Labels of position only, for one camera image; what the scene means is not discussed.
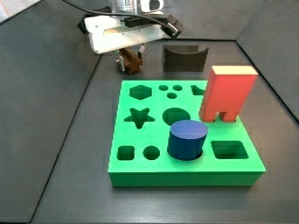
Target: blue cylinder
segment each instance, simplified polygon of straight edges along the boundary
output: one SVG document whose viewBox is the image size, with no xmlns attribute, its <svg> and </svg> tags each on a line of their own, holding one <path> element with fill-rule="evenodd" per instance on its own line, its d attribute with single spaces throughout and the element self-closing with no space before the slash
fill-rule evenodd
<svg viewBox="0 0 299 224">
<path fill-rule="evenodd" d="M 207 134 L 204 123 L 192 120 L 175 122 L 170 132 L 168 154 L 184 161 L 199 158 Z"/>
</svg>

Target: black table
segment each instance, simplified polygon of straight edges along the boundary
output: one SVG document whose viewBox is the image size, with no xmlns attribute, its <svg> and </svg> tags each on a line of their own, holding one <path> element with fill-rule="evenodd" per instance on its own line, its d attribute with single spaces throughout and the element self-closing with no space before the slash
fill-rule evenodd
<svg viewBox="0 0 299 224">
<path fill-rule="evenodd" d="M 204 72 L 164 73 L 166 44 L 208 46 Z M 229 41 L 155 41 L 147 46 L 143 72 L 132 76 L 119 72 L 115 57 L 102 56 L 34 222 L 298 222 L 299 127 L 262 76 L 241 113 L 267 168 L 253 186 L 111 186 L 108 155 L 122 80 L 204 80 L 212 65 L 250 65 Z"/>
</svg>

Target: square hole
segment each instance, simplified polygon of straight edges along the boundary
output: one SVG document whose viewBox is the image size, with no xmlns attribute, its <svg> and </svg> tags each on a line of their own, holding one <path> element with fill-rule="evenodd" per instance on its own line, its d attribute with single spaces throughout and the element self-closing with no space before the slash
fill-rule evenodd
<svg viewBox="0 0 299 224">
<path fill-rule="evenodd" d="M 211 147 L 218 159 L 246 159 L 249 154 L 241 141 L 211 141 Z"/>
<path fill-rule="evenodd" d="M 120 146 L 116 154 L 118 160 L 132 160 L 135 158 L 135 147 Z"/>
</svg>

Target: shape sorter board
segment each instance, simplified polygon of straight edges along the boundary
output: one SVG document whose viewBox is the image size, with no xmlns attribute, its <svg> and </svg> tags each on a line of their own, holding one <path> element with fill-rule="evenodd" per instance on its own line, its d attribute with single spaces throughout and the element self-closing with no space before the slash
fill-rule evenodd
<svg viewBox="0 0 299 224">
<path fill-rule="evenodd" d="M 239 117 L 235 122 L 206 122 L 198 159 L 168 155 L 171 124 L 200 120 L 206 87 L 206 80 L 123 81 L 108 163 L 112 186 L 254 185 L 266 167 Z"/>
</svg>

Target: red block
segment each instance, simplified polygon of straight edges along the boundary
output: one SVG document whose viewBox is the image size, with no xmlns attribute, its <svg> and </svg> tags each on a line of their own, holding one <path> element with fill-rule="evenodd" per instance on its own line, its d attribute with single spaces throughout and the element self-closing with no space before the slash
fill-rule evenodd
<svg viewBox="0 0 299 224">
<path fill-rule="evenodd" d="M 258 72 L 253 66 L 212 66 L 200 105 L 200 120 L 234 123 L 254 86 Z"/>
</svg>

